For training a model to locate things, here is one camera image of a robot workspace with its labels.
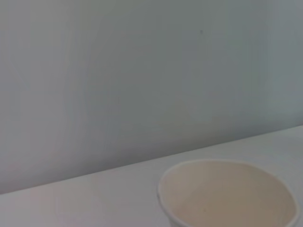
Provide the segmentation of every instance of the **white cup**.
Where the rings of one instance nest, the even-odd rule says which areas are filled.
[[[160,180],[158,199],[172,227],[294,227],[300,214],[284,183],[230,160],[173,166]]]

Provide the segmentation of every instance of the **white tabletop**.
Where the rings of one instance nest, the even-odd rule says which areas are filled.
[[[301,126],[4,194],[0,226],[168,227],[158,180],[170,166],[198,158],[251,162],[286,182],[303,204]]]

